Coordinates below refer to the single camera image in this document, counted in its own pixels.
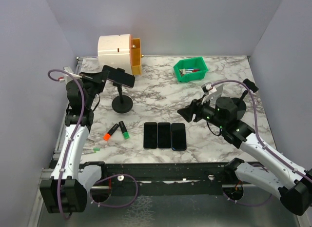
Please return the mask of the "black phone stand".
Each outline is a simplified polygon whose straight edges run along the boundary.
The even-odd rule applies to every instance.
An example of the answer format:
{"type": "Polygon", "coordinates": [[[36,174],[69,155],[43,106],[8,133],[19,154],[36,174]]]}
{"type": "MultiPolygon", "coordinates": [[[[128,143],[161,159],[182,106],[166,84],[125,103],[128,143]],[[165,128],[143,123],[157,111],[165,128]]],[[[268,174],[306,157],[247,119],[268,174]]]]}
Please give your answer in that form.
{"type": "MultiPolygon", "coordinates": [[[[249,79],[245,79],[243,81],[243,83],[253,92],[253,93],[256,93],[259,88],[255,85],[254,82],[252,82],[251,80],[249,79]]],[[[248,91],[245,90],[241,97],[240,98],[232,98],[234,104],[237,106],[237,119],[240,120],[243,118],[245,112],[246,112],[246,109],[247,109],[247,106],[244,102],[244,98],[247,96],[248,94],[248,91]]]]}
{"type": "Polygon", "coordinates": [[[129,96],[122,93],[122,86],[119,83],[113,82],[113,86],[117,87],[118,96],[112,101],[112,108],[115,112],[123,114],[129,112],[133,107],[133,101],[129,96]]]}

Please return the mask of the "silver phone stand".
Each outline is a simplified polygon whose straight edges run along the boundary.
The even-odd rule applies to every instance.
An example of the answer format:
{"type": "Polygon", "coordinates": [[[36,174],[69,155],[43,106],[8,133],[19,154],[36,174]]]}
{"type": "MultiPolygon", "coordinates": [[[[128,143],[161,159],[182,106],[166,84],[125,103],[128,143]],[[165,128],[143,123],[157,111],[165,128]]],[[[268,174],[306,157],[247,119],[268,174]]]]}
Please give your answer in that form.
{"type": "Polygon", "coordinates": [[[220,84],[218,87],[216,87],[216,97],[221,97],[224,89],[224,84],[220,84]]]}

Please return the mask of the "black phone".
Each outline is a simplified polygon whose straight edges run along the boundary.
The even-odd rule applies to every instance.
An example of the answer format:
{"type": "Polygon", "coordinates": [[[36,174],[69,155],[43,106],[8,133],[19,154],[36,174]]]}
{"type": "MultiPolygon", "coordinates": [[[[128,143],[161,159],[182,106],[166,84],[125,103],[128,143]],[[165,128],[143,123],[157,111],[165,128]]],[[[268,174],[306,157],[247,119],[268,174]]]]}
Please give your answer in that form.
{"type": "Polygon", "coordinates": [[[144,124],[143,147],[145,149],[157,148],[157,123],[146,122],[144,124]]]}

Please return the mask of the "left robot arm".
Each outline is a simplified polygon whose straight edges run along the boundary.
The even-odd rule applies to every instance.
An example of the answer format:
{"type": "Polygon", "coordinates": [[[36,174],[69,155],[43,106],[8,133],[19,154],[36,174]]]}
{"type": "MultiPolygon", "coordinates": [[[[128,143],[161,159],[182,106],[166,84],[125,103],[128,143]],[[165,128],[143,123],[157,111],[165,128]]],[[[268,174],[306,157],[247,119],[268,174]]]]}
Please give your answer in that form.
{"type": "Polygon", "coordinates": [[[94,119],[93,101],[103,92],[108,71],[74,74],[62,70],[62,76],[54,79],[66,84],[69,101],[66,109],[65,136],[55,168],[49,179],[40,183],[39,190],[49,213],[60,213],[68,219],[74,212],[83,212],[94,184],[106,183],[108,174],[103,162],[80,160],[94,119]]]}

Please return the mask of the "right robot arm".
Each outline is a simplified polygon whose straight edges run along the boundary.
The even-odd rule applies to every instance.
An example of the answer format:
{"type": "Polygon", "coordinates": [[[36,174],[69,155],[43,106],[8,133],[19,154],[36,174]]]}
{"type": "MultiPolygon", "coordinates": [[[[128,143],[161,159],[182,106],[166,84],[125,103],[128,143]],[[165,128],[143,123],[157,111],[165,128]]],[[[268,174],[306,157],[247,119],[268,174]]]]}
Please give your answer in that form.
{"type": "Polygon", "coordinates": [[[274,150],[256,134],[256,130],[241,121],[236,101],[219,97],[215,106],[210,102],[192,100],[179,109],[178,114],[187,122],[205,120],[221,130],[228,143],[248,153],[268,172],[255,168],[240,159],[234,159],[224,171],[225,180],[234,184],[238,180],[253,184],[278,198],[291,213],[301,216],[312,204],[312,171],[297,165],[274,150]]]}

